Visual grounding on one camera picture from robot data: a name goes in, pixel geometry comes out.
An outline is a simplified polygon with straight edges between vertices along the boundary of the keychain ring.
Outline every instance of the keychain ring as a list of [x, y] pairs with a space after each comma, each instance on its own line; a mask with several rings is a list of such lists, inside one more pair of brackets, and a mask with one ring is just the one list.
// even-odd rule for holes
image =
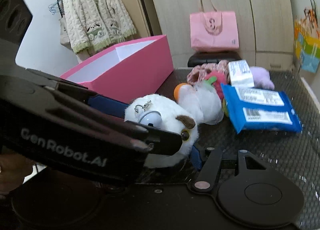
[[151, 104], [151, 100], [149, 100], [146, 104], [142, 105], [136, 105], [134, 110], [138, 113], [139, 111], [137, 110], [137, 107], [141, 107], [143, 111], [146, 111], [146, 108]]
[[144, 111], [146, 110], [146, 108], [142, 105], [136, 105], [134, 110], [138, 113], [139, 111], [137, 110], [137, 107], [141, 107]]

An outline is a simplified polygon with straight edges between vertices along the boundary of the pink box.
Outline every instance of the pink box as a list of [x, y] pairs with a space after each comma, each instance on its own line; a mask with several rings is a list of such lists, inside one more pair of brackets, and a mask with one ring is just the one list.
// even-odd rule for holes
[[119, 43], [61, 75], [97, 93], [130, 103], [155, 93], [173, 71], [165, 35]]

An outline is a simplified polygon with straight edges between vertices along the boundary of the sweater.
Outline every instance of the sweater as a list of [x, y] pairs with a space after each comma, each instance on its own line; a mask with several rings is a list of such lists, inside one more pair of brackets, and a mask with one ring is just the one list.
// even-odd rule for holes
[[137, 33], [121, 0], [63, 0], [63, 7], [75, 53], [98, 52]]

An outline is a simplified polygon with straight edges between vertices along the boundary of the metal door handle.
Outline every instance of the metal door handle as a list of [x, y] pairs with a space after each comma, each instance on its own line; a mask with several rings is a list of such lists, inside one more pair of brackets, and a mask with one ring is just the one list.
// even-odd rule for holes
[[280, 65], [274, 65], [274, 64], [270, 64], [271, 68], [281, 68], [281, 64]]

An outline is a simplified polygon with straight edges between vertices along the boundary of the plush eye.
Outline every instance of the plush eye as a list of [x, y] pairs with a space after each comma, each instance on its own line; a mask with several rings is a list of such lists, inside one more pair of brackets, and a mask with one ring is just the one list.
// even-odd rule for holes
[[185, 142], [189, 140], [190, 134], [187, 130], [182, 130], [180, 135], [181, 135], [182, 141]]

